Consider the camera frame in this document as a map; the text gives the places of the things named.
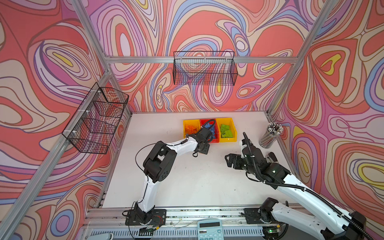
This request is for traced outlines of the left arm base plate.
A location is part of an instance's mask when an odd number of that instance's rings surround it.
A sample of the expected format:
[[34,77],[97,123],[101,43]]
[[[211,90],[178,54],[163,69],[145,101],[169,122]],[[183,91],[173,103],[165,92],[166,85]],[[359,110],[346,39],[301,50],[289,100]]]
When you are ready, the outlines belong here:
[[162,226],[166,223],[166,209],[152,209],[144,213],[140,209],[128,210],[125,221],[126,226]]

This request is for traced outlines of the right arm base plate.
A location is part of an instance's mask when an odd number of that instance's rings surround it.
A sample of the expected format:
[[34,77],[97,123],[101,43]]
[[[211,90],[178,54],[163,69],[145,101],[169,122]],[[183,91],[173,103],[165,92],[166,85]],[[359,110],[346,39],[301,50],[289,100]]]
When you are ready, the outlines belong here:
[[267,224],[267,225],[284,225],[285,223],[277,221],[271,210],[261,208],[245,208],[241,213],[246,218],[247,224]]

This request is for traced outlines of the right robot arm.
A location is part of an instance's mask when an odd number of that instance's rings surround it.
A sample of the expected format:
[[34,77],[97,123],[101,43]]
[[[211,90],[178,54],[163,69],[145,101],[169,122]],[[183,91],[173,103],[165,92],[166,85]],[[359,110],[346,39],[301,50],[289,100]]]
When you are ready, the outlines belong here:
[[264,156],[247,135],[240,142],[241,154],[225,156],[227,166],[252,175],[253,182],[262,183],[289,196],[304,207],[308,214],[294,210],[273,198],[267,198],[258,209],[245,209],[245,217],[253,223],[283,223],[297,228],[318,240],[371,240],[366,231],[367,219],[355,211],[344,210],[307,187],[273,152]]

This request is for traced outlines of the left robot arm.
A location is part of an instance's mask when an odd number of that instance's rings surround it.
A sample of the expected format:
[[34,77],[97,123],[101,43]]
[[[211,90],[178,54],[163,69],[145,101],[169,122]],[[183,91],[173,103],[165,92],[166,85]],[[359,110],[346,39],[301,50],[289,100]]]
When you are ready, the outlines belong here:
[[160,183],[170,174],[177,157],[191,153],[193,157],[199,154],[207,155],[210,143],[214,139],[211,129],[216,124],[215,119],[208,120],[196,133],[174,143],[158,141],[143,162],[142,172],[145,174],[145,186],[142,198],[133,204],[128,211],[127,225],[145,225],[153,219],[160,224],[165,223],[166,210],[160,214],[155,212],[155,200]]

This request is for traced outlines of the orange lego brick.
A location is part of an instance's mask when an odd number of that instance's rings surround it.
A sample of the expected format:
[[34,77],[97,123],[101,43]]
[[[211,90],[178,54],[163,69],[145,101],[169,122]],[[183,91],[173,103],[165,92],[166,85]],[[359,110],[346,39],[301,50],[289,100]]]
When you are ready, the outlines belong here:
[[185,135],[193,135],[198,132],[198,127],[194,125],[185,125]]

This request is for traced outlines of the green lego brick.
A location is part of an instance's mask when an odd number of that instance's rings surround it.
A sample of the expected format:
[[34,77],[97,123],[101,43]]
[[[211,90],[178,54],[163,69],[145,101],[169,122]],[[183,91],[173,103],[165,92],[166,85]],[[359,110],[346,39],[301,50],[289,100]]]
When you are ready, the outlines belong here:
[[230,125],[225,125],[225,124],[222,124],[220,126],[220,131],[221,131],[221,138],[233,138],[233,133],[231,131],[231,126]]

